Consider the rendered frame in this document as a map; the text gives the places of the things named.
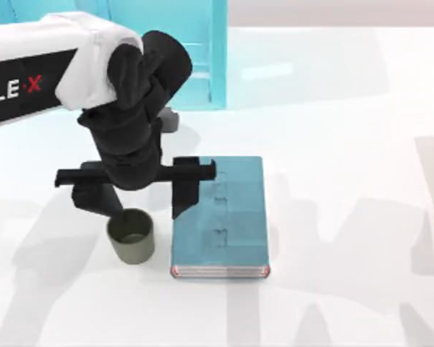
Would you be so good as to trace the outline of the grey-green cup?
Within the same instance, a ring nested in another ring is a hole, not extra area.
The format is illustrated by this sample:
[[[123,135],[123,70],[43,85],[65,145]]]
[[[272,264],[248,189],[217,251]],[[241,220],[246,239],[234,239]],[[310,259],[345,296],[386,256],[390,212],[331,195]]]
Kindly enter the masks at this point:
[[[153,219],[143,210],[123,209],[109,218],[106,231],[117,257],[128,265],[148,261],[155,251]]]

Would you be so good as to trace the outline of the teal book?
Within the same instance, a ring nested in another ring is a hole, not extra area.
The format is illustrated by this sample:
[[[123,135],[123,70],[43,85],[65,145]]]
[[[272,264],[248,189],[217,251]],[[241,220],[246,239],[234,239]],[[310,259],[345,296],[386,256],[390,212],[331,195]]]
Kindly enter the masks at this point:
[[[199,200],[172,219],[175,278],[266,278],[270,273],[263,159],[198,157],[216,162],[216,178],[199,181]]]

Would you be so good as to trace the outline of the light blue rack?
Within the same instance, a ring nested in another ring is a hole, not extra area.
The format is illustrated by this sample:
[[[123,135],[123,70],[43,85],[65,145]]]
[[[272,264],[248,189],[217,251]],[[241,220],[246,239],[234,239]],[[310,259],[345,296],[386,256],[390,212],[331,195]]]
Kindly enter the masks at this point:
[[[139,34],[160,30],[176,38],[192,60],[192,75],[172,98],[176,110],[226,107],[227,0],[69,0],[84,11]]]

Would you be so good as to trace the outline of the pale grey rounded box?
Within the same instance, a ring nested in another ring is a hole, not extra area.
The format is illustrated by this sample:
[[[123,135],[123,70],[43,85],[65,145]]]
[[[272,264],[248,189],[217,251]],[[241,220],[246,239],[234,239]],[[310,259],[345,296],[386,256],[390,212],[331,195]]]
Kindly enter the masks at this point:
[[[161,123],[162,133],[174,133],[179,128],[179,114],[169,107],[163,108],[157,119]]]

